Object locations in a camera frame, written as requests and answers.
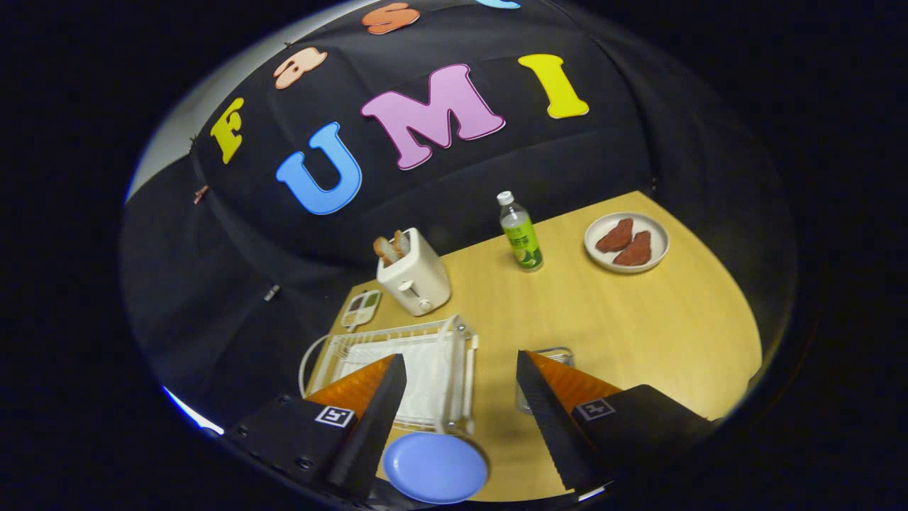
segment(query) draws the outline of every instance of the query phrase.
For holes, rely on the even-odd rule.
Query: blue plate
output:
[[[430,504],[467,500],[489,477],[473,446],[449,435],[411,433],[388,446],[383,460],[389,482],[402,494]]]

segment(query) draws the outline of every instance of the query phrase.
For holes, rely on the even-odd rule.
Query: white plate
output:
[[[618,221],[624,218],[632,218],[634,220],[634,227],[631,229],[632,235],[637,235],[641,231],[649,231],[650,233],[650,250],[652,250],[653,256],[644,265],[621,266],[612,264],[612,261],[615,260],[615,257],[621,251],[599,252],[596,248],[596,242],[602,239],[602,236],[607,235],[608,231],[614,229],[618,225]],[[659,261],[662,261],[662,258],[666,256],[668,251],[668,232],[666,232],[662,224],[659,224],[649,216],[640,215],[639,213],[613,213],[605,215],[589,225],[587,233],[583,236],[583,245],[587,248],[589,256],[602,266],[622,274],[636,274],[645,272],[658,265]]]

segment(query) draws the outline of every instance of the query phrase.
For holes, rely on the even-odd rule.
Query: bottle cap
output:
[[[501,205],[508,205],[514,202],[514,195],[510,192],[501,192],[498,194],[498,203]]]

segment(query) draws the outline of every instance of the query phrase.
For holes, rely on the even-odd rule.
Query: black fabric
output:
[[[299,393],[302,355],[333,322],[326,312],[368,275],[325,271],[309,281],[307,293],[287,287],[266,302],[275,280],[237,250],[210,197],[192,203],[200,187],[186,156],[127,202],[123,299],[162,384],[227,427],[279,393]]]
[[[168,388],[222,426],[293,392],[307,345],[328,332],[350,287],[374,278],[376,236],[415,226],[447,254],[500,234],[494,197],[505,189],[537,222],[633,190],[650,195],[728,268],[764,351],[772,347],[794,295],[796,242],[772,162],[715,93],[651,45],[572,5],[410,7],[420,19],[390,34],[366,33],[360,19],[370,5],[280,51],[224,97],[190,156],[127,203],[125,303]],[[276,89],[274,69],[307,46],[328,57]],[[517,62],[534,53],[564,59],[589,114],[548,116],[537,78]],[[432,158],[401,171],[393,143],[360,109],[388,90],[426,102],[429,74],[452,64],[470,67],[507,125],[471,141],[454,135],[447,149],[423,140]],[[236,97],[245,102],[242,145],[225,165],[208,134]],[[331,162],[309,148],[331,122],[360,165],[362,186],[336,213],[312,215],[275,172],[302,151],[316,181],[333,187]],[[194,205],[202,185],[210,190]],[[281,291],[265,302],[274,284]]]

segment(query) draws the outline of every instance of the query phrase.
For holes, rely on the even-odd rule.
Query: plastic bottle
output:
[[[514,202],[514,196],[510,192],[498,194],[498,203],[501,205],[498,221],[514,251],[517,264],[527,272],[539,270],[542,267],[542,250],[529,213],[522,205]]]

